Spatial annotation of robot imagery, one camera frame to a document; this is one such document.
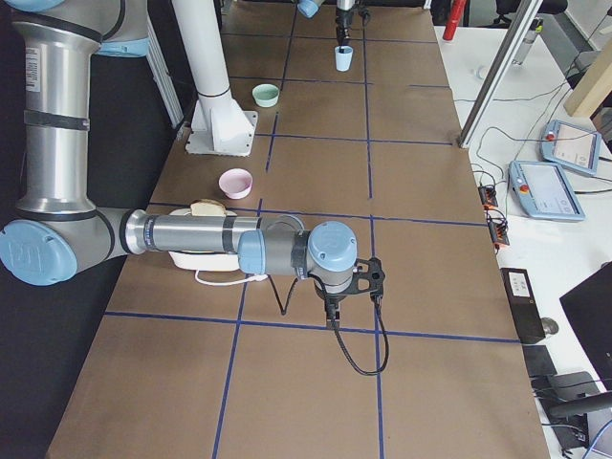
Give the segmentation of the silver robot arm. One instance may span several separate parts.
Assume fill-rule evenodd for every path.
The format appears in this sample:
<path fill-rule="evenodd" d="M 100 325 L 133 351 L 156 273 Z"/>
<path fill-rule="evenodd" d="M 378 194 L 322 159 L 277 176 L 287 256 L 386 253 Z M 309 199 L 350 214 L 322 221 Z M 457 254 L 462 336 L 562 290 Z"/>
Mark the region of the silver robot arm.
<path fill-rule="evenodd" d="M 297 10 L 306 18 L 314 17 L 323 1 L 299 0 Z M 352 30 L 354 14 L 361 18 L 361 25 L 365 28 L 371 18 L 371 14 L 363 1 L 337 0 L 335 9 L 336 39 L 339 51 L 343 54 L 348 51 L 350 45 L 350 32 Z"/>
<path fill-rule="evenodd" d="M 39 286 L 72 278 L 108 259 L 146 251 L 236 256 L 249 276 L 315 281 L 327 302 L 383 295 L 377 258 L 358 258 L 354 232 L 340 222 L 305 229 L 293 215 L 154 215 L 100 208 L 87 195 L 90 60 L 143 56 L 149 46 L 143 1 L 14 1 L 25 42 L 26 191 L 18 218 L 1 232 L 1 259 Z"/>

